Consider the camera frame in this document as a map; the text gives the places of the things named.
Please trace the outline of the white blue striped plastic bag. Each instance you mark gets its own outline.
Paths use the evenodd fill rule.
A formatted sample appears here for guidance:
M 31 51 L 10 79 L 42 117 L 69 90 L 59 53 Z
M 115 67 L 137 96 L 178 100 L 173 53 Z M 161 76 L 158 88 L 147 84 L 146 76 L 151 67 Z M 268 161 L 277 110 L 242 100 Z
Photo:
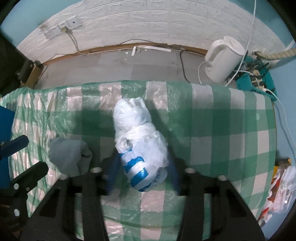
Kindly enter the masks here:
M 152 123 L 141 97 L 123 98 L 114 107 L 115 147 L 130 186 L 147 192 L 167 177 L 168 144 Z

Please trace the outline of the grey sock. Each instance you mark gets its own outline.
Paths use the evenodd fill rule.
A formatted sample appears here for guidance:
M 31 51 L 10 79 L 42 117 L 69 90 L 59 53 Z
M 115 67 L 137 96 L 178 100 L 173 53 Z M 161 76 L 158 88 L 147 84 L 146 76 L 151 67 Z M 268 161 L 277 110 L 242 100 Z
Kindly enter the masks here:
M 82 140 L 56 138 L 49 142 L 49 160 L 62 174 L 75 177 L 88 172 L 92 152 Z

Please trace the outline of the crumpled bags pile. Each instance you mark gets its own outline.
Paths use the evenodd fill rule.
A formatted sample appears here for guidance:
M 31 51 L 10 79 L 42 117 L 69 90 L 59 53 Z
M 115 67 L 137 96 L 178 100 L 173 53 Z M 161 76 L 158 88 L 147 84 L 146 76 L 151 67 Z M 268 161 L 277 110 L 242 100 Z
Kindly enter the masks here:
M 278 159 L 273 170 L 271 186 L 266 202 L 258 218 L 259 226 L 264 226 L 275 213 L 286 212 L 295 199 L 295 166 L 290 158 Z

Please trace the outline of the white electric kettle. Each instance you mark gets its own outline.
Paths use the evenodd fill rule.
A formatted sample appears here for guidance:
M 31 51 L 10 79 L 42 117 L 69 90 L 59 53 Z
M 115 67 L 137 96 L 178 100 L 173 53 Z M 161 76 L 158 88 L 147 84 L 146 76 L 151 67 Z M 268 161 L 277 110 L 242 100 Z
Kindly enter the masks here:
M 205 73 L 216 83 L 222 83 L 242 60 L 244 47 L 233 37 L 215 40 L 205 56 Z

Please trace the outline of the teal power strip basket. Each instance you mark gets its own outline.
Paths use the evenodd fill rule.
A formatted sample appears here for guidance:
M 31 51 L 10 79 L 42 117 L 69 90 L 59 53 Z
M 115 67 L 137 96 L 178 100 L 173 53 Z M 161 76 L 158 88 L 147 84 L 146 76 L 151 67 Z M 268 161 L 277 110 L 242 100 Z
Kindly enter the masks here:
M 246 56 L 235 77 L 236 88 L 242 91 L 254 92 L 268 96 L 276 101 L 276 88 L 267 68 L 269 63 Z

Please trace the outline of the white wall socket strip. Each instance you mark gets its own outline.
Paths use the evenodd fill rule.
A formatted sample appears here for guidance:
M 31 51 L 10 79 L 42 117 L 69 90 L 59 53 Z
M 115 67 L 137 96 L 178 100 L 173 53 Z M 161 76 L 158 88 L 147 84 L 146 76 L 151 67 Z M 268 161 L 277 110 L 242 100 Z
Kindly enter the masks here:
M 79 27 L 81 25 L 82 25 L 81 20 L 79 20 L 79 18 L 77 16 L 72 16 L 72 17 L 68 18 L 67 20 L 64 20 L 64 21 L 58 23 L 57 25 L 55 25 L 51 29 L 44 32 L 44 35 L 48 40 L 51 40 L 51 39 L 55 38 L 56 36 L 59 36 L 59 35 L 65 33 L 67 30 L 72 30 L 72 29 Z

